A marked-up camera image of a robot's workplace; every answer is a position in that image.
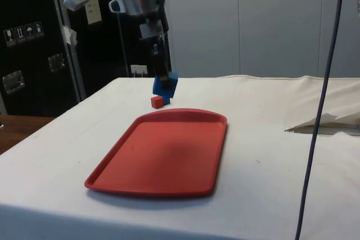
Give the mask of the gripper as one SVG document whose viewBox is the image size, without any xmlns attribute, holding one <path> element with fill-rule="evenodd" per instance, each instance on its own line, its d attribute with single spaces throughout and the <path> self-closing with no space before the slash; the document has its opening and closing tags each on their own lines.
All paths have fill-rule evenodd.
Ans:
<svg viewBox="0 0 360 240">
<path fill-rule="evenodd" d="M 162 36 L 155 37 L 151 46 L 151 58 L 154 64 L 154 87 L 169 87 L 169 50 Z"/>
</svg>

